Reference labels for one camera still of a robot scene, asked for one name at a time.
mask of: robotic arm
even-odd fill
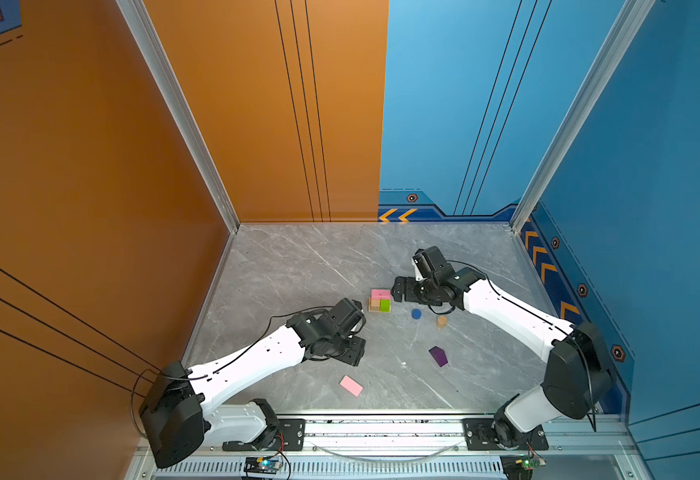
[[[508,332],[547,363],[542,383],[511,398],[494,414],[494,431],[506,448],[522,446],[530,432],[553,418],[584,418],[615,381],[614,364],[593,323],[575,326],[502,291],[483,272],[454,268],[436,246],[417,250],[416,277],[395,279],[393,299],[422,305],[451,304]]]
[[[305,360],[334,358],[357,366],[366,341],[360,302],[342,299],[331,310],[300,312],[267,337],[218,360],[189,369],[174,362],[161,371],[139,408],[159,468],[172,466],[203,443],[273,445],[278,418],[266,400],[223,405],[261,379]]]

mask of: vent grille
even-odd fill
[[[222,478],[243,476],[243,458],[209,460],[208,457],[189,457],[168,468],[160,468],[156,478]],[[354,462],[335,460],[326,456],[301,457],[291,460],[292,480],[320,478],[321,480],[349,480],[350,478],[506,478],[498,456],[450,457],[429,462]],[[284,467],[278,480],[285,480]]]
[[[295,475],[299,477],[334,477],[348,475],[389,474],[413,476],[474,476],[478,473],[502,474],[502,463],[499,458],[492,457],[487,460],[433,460],[419,464],[407,464],[405,462],[337,462],[335,460],[321,460],[316,462],[292,461]]]
[[[239,477],[241,474],[242,464],[239,460],[235,461],[213,461],[213,460],[193,460],[192,458],[184,460],[176,465],[168,468],[158,468],[156,471],[157,477],[162,478],[184,478],[185,476],[193,477]]]

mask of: blue floor trim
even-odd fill
[[[624,351],[625,361],[614,362],[620,381],[609,390],[600,404],[606,413],[621,414],[626,419],[633,383],[633,357],[598,301],[597,294],[585,282],[574,256],[541,204],[521,229],[520,241],[526,248],[558,317],[576,325],[594,322],[603,331],[606,346],[610,350],[614,346],[620,346]]]
[[[379,192],[377,220],[380,222],[502,222],[513,217],[518,204],[510,204],[492,215],[446,215],[422,190]]]

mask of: pink eraser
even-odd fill
[[[361,395],[361,390],[363,390],[363,387],[360,386],[358,382],[346,375],[345,378],[342,379],[342,381],[339,383],[339,385],[345,387],[345,389],[347,389],[348,392],[352,393],[355,396]]]
[[[372,298],[390,300],[390,290],[372,290]]]

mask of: gray marble surface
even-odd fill
[[[214,360],[253,342],[270,315],[334,305],[344,296],[368,305],[372,288],[412,276],[417,248],[436,245],[447,259],[489,274],[508,293],[547,312],[552,307],[523,247],[500,224],[244,224],[232,242],[220,284],[190,364]],[[413,308],[422,318],[413,320]],[[544,364],[524,345],[478,316],[459,310],[437,328],[436,315],[413,303],[367,312],[361,363],[304,362],[243,390],[229,403],[267,398],[277,412],[305,408],[469,408],[493,412],[537,385]],[[270,331],[286,319],[275,319]],[[446,351],[438,367],[433,346]],[[349,375],[364,389],[340,387]]]

